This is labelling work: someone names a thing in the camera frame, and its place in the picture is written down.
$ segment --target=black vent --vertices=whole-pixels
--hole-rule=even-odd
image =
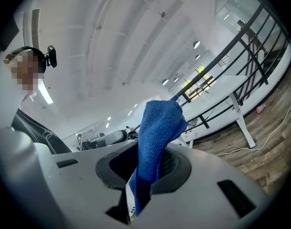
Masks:
[[[39,38],[38,38],[39,14],[40,14],[39,9],[32,10],[32,18],[31,18],[32,44],[33,44],[33,48],[37,48],[37,49],[40,49]]]
[[[240,218],[243,218],[255,209],[255,205],[251,203],[246,195],[231,180],[220,181],[217,185],[223,191]]]
[[[56,164],[57,164],[57,166],[59,168],[64,168],[64,167],[67,167],[67,166],[72,166],[72,165],[77,164],[77,163],[78,163],[77,160],[69,159],[69,160],[65,160],[65,161],[60,161],[60,162],[58,162]]]
[[[177,165],[177,160],[174,158],[169,152],[164,152],[162,155],[162,162],[161,162],[161,171],[162,177],[169,174]]]

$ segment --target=window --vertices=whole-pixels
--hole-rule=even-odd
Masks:
[[[194,79],[199,73],[201,73],[203,70],[205,69],[205,67],[200,64],[191,74],[189,74],[184,80],[183,82],[180,83],[180,86],[182,88],[184,88],[187,84],[189,84],[192,79]],[[208,72],[206,73],[198,82],[196,82],[192,87],[190,87],[185,94],[189,97],[189,98],[196,98],[198,96],[201,95],[201,93],[207,89],[210,88],[210,83],[214,80],[214,78],[212,77],[212,75]]]

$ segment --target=pink object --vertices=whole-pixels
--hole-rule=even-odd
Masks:
[[[256,112],[257,112],[258,114],[260,114],[260,113],[264,110],[265,107],[266,107],[266,104],[262,104],[261,106],[258,106],[258,107],[256,108]]]

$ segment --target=desk leg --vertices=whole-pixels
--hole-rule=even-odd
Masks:
[[[189,144],[189,148],[193,148],[193,143],[194,143],[194,140],[191,140]]]
[[[238,105],[238,103],[237,103],[237,101],[236,101],[236,99],[234,97],[234,94],[231,93],[229,95],[229,98],[232,100],[234,108],[235,108],[235,111],[239,115],[239,119],[236,120],[236,122],[237,122],[237,124],[239,124],[239,127],[240,127],[241,131],[244,133],[244,136],[247,139],[249,147],[250,148],[255,147],[255,143],[254,143],[253,138],[252,138],[252,136],[250,135],[250,133],[249,133],[249,131],[247,129],[247,126],[246,126],[246,123],[245,123],[245,120],[244,120],[244,116],[242,115],[242,113],[240,111],[240,106]]]
[[[182,138],[181,136],[178,137],[177,140],[180,142],[180,144],[181,144],[182,146],[184,146],[184,147],[189,147],[189,146],[187,145],[187,143],[183,140],[183,138]]]

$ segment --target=white ceiling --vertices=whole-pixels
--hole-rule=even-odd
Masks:
[[[173,83],[162,80],[210,49],[215,0],[26,0],[18,10],[32,9],[40,49],[53,45],[58,66],[44,79],[54,103],[38,94],[22,109],[65,138],[150,97],[167,99]]]

